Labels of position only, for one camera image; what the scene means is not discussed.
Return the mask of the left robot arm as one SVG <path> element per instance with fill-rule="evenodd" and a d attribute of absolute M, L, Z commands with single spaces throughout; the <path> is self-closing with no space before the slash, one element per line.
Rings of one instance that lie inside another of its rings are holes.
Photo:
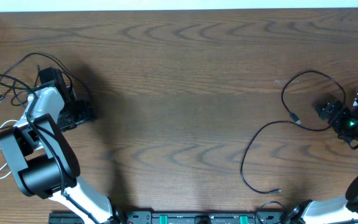
<path fill-rule="evenodd" d="M 76 98 L 66 73 L 38 72 L 40 85 L 28 91 L 27 106 L 15 124 L 0 132 L 0 148 L 19 190 L 58 202 L 84 223 L 126 223 L 111 200 L 80 175 L 78 159 L 63 132 L 94 119 L 91 104 Z"/>

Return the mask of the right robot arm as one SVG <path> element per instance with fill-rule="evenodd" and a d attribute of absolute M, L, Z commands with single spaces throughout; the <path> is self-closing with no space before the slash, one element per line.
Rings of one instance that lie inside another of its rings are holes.
<path fill-rule="evenodd" d="M 358 95 L 350 110 L 340 101 L 315 106 L 318 116 L 326 119 L 337 137 L 351 145 L 358 142 Z M 358 144 L 351 146 L 358 149 Z M 345 195 L 325 201 L 306 200 L 288 211 L 282 223 L 358 223 L 358 176 Z"/>

